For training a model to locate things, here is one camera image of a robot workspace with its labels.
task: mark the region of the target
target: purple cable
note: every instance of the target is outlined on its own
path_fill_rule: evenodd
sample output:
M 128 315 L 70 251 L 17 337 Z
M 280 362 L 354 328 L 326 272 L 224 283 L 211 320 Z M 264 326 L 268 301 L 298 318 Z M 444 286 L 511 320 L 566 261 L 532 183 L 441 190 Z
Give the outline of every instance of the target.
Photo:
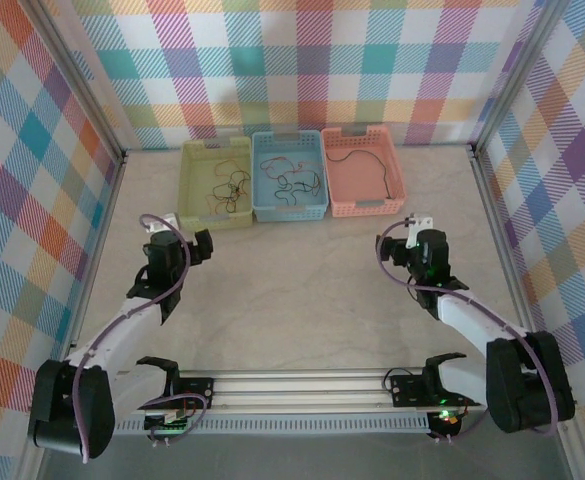
M 150 400 L 148 403 L 143 405 L 143 407 L 149 407 L 151 405 L 169 402 L 172 400 L 179 400 L 181 398 L 195 398 L 197 400 L 201 400 L 201 403 L 203 403 L 203 409 L 201 410 L 201 414 L 199 415 L 199 418 L 197 418 L 194 422 L 192 422 L 192 425 L 190 425 L 183 433 L 180 433 L 175 437 L 171 437 L 169 439 L 169 443 L 178 442 L 179 440 L 181 440 L 183 437 L 185 437 L 188 433 L 190 433 L 192 430 L 194 430 L 197 427 L 197 425 L 201 422 L 201 420 L 203 420 L 203 416 L 205 415 L 205 413 L 208 411 L 207 399 L 203 395 L 199 395 L 198 393 L 179 393 L 178 395 L 172 395 L 171 397 L 163 397 L 163 398 L 159 397 L 155 400 Z M 150 428 L 150 439 L 152 441 L 156 441 L 154 438 L 155 430 L 156 430 L 156 427 Z
M 88 350 L 85 352 L 85 355 L 83 355 L 83 357 L 81 358 L 81 361 L 79 362 L 79 365 L 76 368 L 76 373 L 74 374 L 74 380 L 72 381 L 72 408 L 74 409 L 74 417 L 76 418 L 76 426 L 79 430 L 79 438 L 81 439 L 81 450 L 82 450 L 81 453 L 82 453 L 84 464 L 88 463 L 88 460 L 90 459 L 90 447 L 88 444 L 88 432 L 87 432 L 87 427 L 85 425 L 85 418 L 83 417 L 83 412 L 81 411 L 81 400 L 79 398 L 79 381 L 81 379 L 81 374 L 83 373 L 83 369 L 85 368 L 85 365 L 88 363 L 88 361 L 92 357 L 91 353 L 93 353 L 94 350 L 96 350 L 98 348 L 98 346 L 103 342 L 103 340 L 105 340 L 105 338 L 110 333 L 112 333 L 112 331 L 117 326 L 119 326 L 121 324 L 121 322 L 127 320 L 132 315 L 135 315 L 135 314 L 139 313 L 140 311 L 142 311 L 148 307 L 151 307 L 152 305 L 158 304 L 161 300 L 169 297 L 170 295 L 172 295 L 172 293 L 174 293 L 177 289 L 179 289 L 181 287 L 181 285 L 183 285 L 183 282 L 185 281 L 185 276 L 188 274 L 188 270 L 190 270 L 190 265 L 192 264 L 192 259 L 190 257 L 190 250 L 188 249 L 187 241 L 185 240 L 185 238 L 183 237 L 181 232 L 179 232 L 178 229 L 174 228 L 172 225 L 170 225 L 167 221 L 163 220 L 161 217 L 157 217 L 156 215 L 151 215 L 149 213 L 144 213 L 143 215 L 141 215 L 139 217 L 139 222 L 141 223 L 141 225 L 144 228 L 148 228 L 148 225 L 146 225 L 143 222 L 144 218 L 149 218 L 149 219 L 152 219 L 152 220 L 157 221 L 159 223 L 162 223 L 163 225 L 168 227 L 172 231 L 172 233 L 174 233 L 176 235 L 176 237 L 181 242 L 181 245 L 183 245 L 183 249 L 185 250 L 185 268 L 183 269 L 183 273 L 181 274 L 181 277 L 179 277 L 177 282 L 169 290 L 166 290 L 164 293 L 162 293 L 161 295 L 159 295 L 155 299 L 150 300 L 150 301 L 144 303 L 143 305 L 135 307 L 135 308 L 131 309 L 129 312 L 122 314 L 121 316 L 117 317 L 112 323 L 110 323 L 99 334 L 99 336 L 96 337 L 94 342 L 92 342 L 92 345 L 90 345 L 90 348 L 88 348 Z
M 414 288 L 415 290 L 424 290 L 424 291 L 428 291 L 428 292 L 440 292 L 440 293 L 445 293 L 446 295 L 451 295 L 453 297 L 459 298 L 459 299 L 463 300 L 464 302 L 467 302 L 469 305 L 472 305 L 474 308 L 479 310 L 481 313 L 483 313 L 485 316 L 487 316 L 490 320 L 492 320 L 494 323 L 496 323 L 502 330 L 504 330 L 507 333 L 509 333 L 510 335 L 512 335 L 521 344 L 521 346 L 526 351 L 526 353 L 530 356 L 530 359 L 532 360 L 532 363 L 534 363 L 534 366 L 535 366 L 537 372 L 539 372 L 539 377 L 541 378 L 541 383 L 543 383 L 543 388 L 545 388 L 545 393 L 547 394 L 547 397 L 548 397 L 548 403 L 550 404 L 550 428 L 545 432 L 539 431 L 536 428 L 534 428 L 533 430 L 537 433 L 542 434 L 544 437 L 549 437 L 549 436 L 554 435 L 557 431 L 557 428 L 558 428 L 559 413 L 558 413 L 558 409 L 556 406 L 556 397 L 554 396 L 554 391 L 552 390 L 552 385 L 550 384 L 550 379 L 548 378 L 548 374 L 545 371 L 545 368 L 543 368 L 543 365 L 541 364 L 541 360 L 536 355 L 536 353 L 534 352 L 532 347 L 528 344 L 528 342 L 519 334 L 519 332 L 517 332 L 515 329 L 510 327 L 510 325 L 508 325 L 508 323 L 505 320 L 502 320 L 498 315 L 493 313 L 485 305 L 474 300 L 473 298 L 466 297 L 465 295 L 463 295 L 462 293 L 459 293 L 456 290 L 448 290 L 447 288 L 408 284 L 407 282 L 404 282 L 403 280 L 400 280 L 397 277 L 395 277 L 394 275 L 392 275 L 388 271 L 388 269 L 385 268 L 385 265 L 383 265 L 383 260 L 381 259 L 381 244 L 383 243 L 383 240 L 385 239 L 385 237 L 387 237 L 388 233 L 390 233 L 396 227 L 407 226 L 409 223 L 410 223 L 409 220 L 393 223 L 388 228 L 386 228 L 385 231 L 381 234 L 381 238 L 379 239 L 379 241 L 376 245 L 376 259 L 377 259 L 377 262 L 379 263 L 379 266 L 381 267 L 381 270 L 383 270 L 383 272 L 390 278 L 390 280 L 392 280 L 395 283 L 398 283 L 402 287 Z M 473 429 L 474 429 L 474 425 L 471 426 L 464 433 L 467 433 Z

